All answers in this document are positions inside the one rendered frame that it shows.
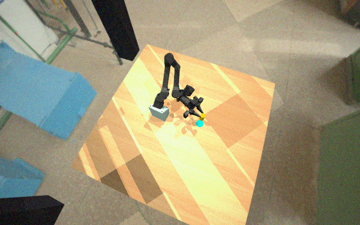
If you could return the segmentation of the cyan circle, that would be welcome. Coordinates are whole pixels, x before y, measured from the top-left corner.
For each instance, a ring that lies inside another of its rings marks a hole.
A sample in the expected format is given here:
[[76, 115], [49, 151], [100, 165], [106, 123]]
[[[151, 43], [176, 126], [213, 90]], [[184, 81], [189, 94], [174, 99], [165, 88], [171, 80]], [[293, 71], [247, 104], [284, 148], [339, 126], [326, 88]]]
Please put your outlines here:
[[197, 125], [198, 127], [202, 127], [202, 126], [204, 125], [204, 123], [203, 123], [203, 121], [198, 120], [198, 121], [196, 122], [196, 125]]

